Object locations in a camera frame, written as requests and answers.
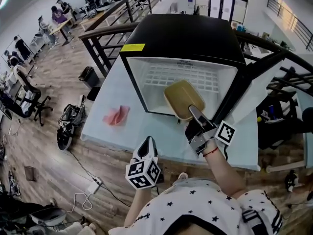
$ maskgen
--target trash can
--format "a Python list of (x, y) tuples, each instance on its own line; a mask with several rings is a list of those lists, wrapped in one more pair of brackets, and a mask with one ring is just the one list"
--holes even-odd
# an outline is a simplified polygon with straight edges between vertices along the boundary
[(83, 81), (90, 89), (99, 83), (99, 77), (91, 66), (87, 66), (78, 79)]

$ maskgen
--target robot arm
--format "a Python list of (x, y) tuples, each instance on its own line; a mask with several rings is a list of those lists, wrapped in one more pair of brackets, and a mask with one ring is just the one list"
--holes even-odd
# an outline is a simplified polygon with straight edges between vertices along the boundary
[(188, 142), (198, 156), (206, 149), (209, 140), (214, 139), (217, 126), (206, 118), (206, 116), (194, 105), (189, 106), (193, 119), (189, 122), (185, 135)]
[(234, 127), (225, 121), (217, 127), (194, 105), (189, 106), (189, 111), (193, 119), (189, 122), (185, 135), (196, 156), (206, 149), (207, 142), (212, 139), (217, 139), (224, 145), (230, 145), (236, 131)]

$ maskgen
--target shelf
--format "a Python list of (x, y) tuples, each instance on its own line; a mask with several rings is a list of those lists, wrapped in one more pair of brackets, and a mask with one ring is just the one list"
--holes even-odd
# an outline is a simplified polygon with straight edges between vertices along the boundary
[(199, 91), (219, 93), (217, 72), (210, 68), (183, 64), (151, 64), (144, 84), (167, 87), (183, 79), (187, 80)]

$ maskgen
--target tabletop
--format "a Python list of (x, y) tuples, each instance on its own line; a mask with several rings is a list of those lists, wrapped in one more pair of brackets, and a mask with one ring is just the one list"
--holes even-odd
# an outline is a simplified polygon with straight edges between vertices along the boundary
[(57, 33), (58, 31), (60, 31), (69, 21), (70, 21), (70, 19), (68, 19), (68, 20), (66, 20), (65, 22), (59, 24), (58, 27), (55, 28), (55, 29), (50, 33), (50, 35), (53, 35), (53, 34)]
[(102, 17), (104, 14), (104, 12), (101, 12), (99, 14), (97, 14), (94, 18), (91, 18), (91, 19), (84, 19), (82, 20), (79, 24), (86, 24), (86, 23), (90, 23), (90, 22), (93, 22), (93, 21), (97, 21), (100, 17)]
[[(126, 122), (122, 126), (105, 124), (103, 117), (111, 108), (118, 109), (121, 105), (130, 107)], [(173, 116), (145, 112), (125, 66), (118, 57), (93, 103), (81, 140), (133, 152), (147, 136), (152, 136), (159, 157), (184, 163), (206, 164), (202, 156), (197, 158), (192, 152), (184, 135), (185, 125), (178, 125), (177, 122), (178, 119)], [(257, 164), (256, 111), (252, 111), (234, 127), (237, 132), (227, 148), (228, 162), (235, 167), (260, 170)]]

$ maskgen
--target red bracelet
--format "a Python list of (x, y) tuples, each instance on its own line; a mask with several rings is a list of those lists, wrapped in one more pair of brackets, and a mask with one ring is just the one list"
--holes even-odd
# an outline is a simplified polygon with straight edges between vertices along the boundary
[(216, 147), (213, 151), (210, 151), (209, 153), (204, 154), (203, 157), (205, 157), (205, 156), (207, 156), (207, 155), (209, 155), (209, 154), (215, 152), (216, 150), (218, 150), (218, 147)]

